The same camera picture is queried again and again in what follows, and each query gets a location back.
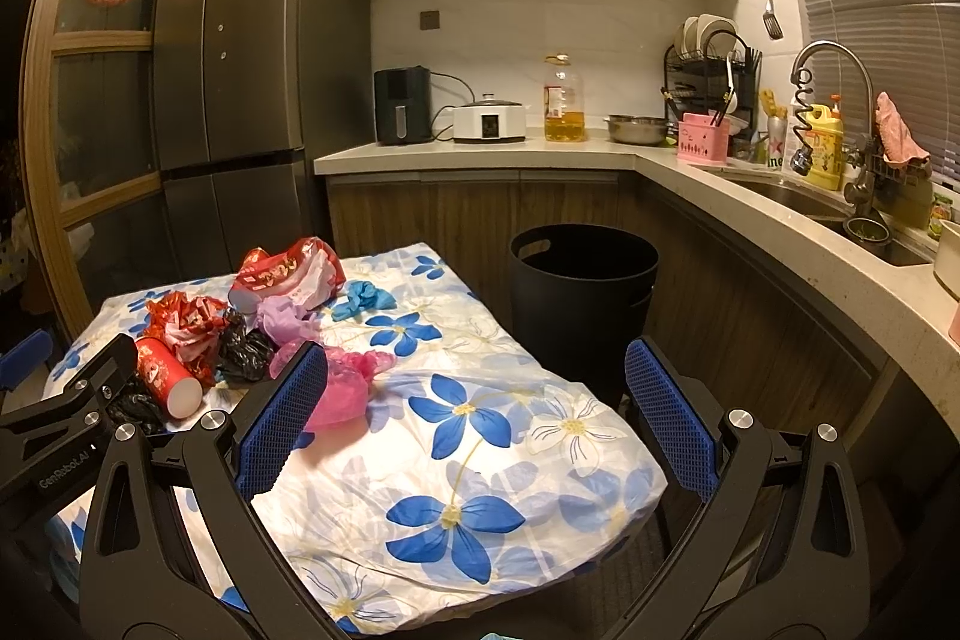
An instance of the stainless steel basin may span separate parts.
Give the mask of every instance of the stainless steel basin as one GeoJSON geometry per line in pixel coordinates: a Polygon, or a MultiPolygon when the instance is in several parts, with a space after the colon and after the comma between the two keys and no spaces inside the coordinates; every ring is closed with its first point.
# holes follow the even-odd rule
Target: stainless steel basin
{"type": "MultiPolygon", "coordinates": [[[[741,188],[753,191],[764,196],[765,199],[776,201],[801,215],[815,220],[823,226],[837,232],[844,239],[850,238],[844,233],[843,221],[851,215],[849,208],[838,203],[824,191],[818,191],[810,186],[787,179],[779,173],[771,172],[738,172],[737,170],[708,170],[713,175],[728,182],[736,183],[741,188]]],[[[921,263],[933,263],[933,258],[926,255],[919,247],[909,247],[901,239],[893,239],[885,247],[881,261],[890,266],[918,266],[921,263]]]]}

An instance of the floral tablecloth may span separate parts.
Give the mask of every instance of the floral tablecloth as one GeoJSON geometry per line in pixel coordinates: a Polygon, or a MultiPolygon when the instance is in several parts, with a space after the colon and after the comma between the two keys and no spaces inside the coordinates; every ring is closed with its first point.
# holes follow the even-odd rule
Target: floral tablecloth
{"type": "MultiPolygon", "coordinates": [[[[397,309],[334,323],[347,350],[397,355],[366,419],[301,434],[274,489],[253,507],[277,547],[342,629],[381,634],[484,608],[622,547],[666,480],[630,427],[582,384],[542,369],[425,244],[343,261],[347,280],[392,293],[397,309]]],[[[232,276],[171,286],[226,298],[232,276]]],[[[60,393],[117,333],[146,325],[149,290],[107,300],[47,381],[60,393]]],[[[231,410],[220,384],[203,408],[231,410]]],[[[214,593],[242,605],[198,513],[181,512],[214,593]]],[[[73,555],[92,492],[59,514],[73,555]]]]}

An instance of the kitchen faucet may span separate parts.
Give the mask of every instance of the kitchen faucet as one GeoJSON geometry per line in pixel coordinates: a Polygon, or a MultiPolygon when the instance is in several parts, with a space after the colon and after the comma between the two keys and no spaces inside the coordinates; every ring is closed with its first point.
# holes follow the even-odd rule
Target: kitchen faucet
{"type": "Polygon", "coordinates": [[[856,156],[856,160],[860,164],[860,173],[856,177],[856,182],[846,184],[843,195],[849,204],[853,204],[856,215],[860,215],[861,217],[872,215],[875,220],[879,220],[880,216],[876,214],[874,210],[874,189],[877,186],[874,160],[875,155],[878,153],[882,154],[883,143],[880,140],[880,134],[877,133],[877,119],[874,114],[874,83],[870,78],[870,73],[867,72],[867,67],[863,65],[863,61],[857,57],[855,52],[848,47],[844,47],[843,44],[830,42],[827,39],[812,42],[797,54],[797,58],[793,62],[790,81],[797,86],[795,99],[798,105],[800,105],[800,109],[794,113],[799,124],[793,127],[793,132],[797,135],[802,146],[790,159],[790,168],[794,170],[794,172],[797,172],[798,175],[807,175],[810,167],[813,166],[812,148],[810,148],[809,143],[803,138],[803,130],[809,131],[812,129],[805,114],[812,110],[813,106],[803,97],[813,93],[813,88],[808,87],[809,83],[813,81],[813,74],[810,73],[810,69],[805,68],[803,64],[815,53],[822,52],[822,50],[825,49],[836,50],[850,58],[851,61],[856,64],[857,68],[860,69],[863,81],[867,87],[867,124],[869,133],[867,134],[866,145],[862,153],[858,153],[856,156]]]}

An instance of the trash can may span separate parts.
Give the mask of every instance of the trash can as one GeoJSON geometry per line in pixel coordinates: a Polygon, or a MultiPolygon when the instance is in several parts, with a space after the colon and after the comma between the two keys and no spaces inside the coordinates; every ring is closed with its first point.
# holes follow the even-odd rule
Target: trash can
{"type": "Polygon", "coordinates": [[[560,223],[518,234],[510,245],[514,337],[544,368],[616,408],[658,261],[646,239],[608,226],[560,223]]]}

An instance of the white countertop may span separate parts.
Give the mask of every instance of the white countertop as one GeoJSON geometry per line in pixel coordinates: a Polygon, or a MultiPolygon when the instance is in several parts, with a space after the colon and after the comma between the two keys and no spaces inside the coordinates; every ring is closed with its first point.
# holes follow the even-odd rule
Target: white countertop
{"type": "Polygon", "coordinates": [[[896,268],[793,210],[677,160],[667,148],[534,137],[508,145],[364,145],[314,161],[317,175],[464,169],[638,172],[749,239],[843,311],[915,381],[960,438],[960,346],[947,334],[957,303],[933,265],[896,268]]]}

